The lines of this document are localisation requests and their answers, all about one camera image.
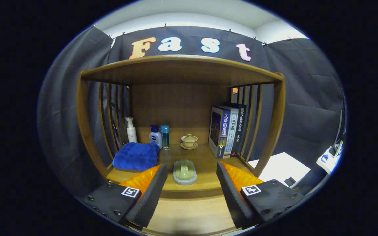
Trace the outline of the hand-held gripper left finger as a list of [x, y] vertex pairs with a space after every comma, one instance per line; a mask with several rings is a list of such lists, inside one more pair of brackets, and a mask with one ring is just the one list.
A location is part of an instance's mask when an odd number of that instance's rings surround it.
[[81, 200], [106, 218], [131, 227], [147, 227], [159, 202], [167, 168], [159, 164], [116, 184], [107, 182]]

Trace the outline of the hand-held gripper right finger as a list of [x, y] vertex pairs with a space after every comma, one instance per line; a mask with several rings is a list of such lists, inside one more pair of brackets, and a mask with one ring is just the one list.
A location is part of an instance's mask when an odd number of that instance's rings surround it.
[[216, 173], [236, 228], [246, 229], [271, 221], [304, 198], [278, 180], [261, 181], [222, 161], [217, 162]]

